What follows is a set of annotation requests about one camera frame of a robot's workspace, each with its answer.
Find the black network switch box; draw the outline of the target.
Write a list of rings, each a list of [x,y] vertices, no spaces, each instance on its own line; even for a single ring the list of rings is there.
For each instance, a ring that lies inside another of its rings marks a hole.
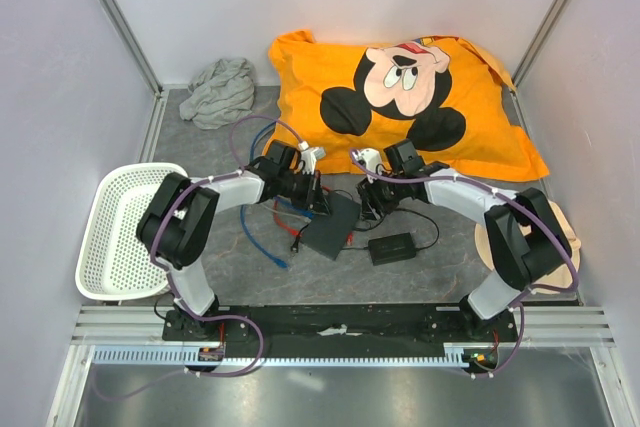
[[[329,215],[315,217],[301,235],[301,242],[320,255],[335,261],[356,226],[361,207],[349,196],[328,193]]]

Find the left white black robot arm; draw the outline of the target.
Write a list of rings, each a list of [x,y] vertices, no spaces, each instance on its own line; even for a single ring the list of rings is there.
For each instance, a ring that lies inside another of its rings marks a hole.
[[[297,209],[328,215],[317,162],[322,147],[273,141],[264,155],[238,170],[203,178],[179,173],[164,177],[136,227],[136,238],[153,265],[167,277],[174,302],[187,313],[185,329],[208,340],[219,329],[216,294],[206,280],[201,255],[214,216],[245,205],[283,197]]]

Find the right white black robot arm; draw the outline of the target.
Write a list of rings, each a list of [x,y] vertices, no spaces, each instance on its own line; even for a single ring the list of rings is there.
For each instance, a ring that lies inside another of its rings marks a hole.
[[[425,163],[410,140],[383,151],[353,149],[349,156],[366,176],[358,192],[370,215],[386,216],[411,199],[446,208],[484,228],[493,270],[459,303],[457,324],[465,338],[483,339],[496,317],[541,288],[541,279],[560,267],[571,275],[565,289],[577,288],[570,242],[542,191],[502,189],[446,163]]]

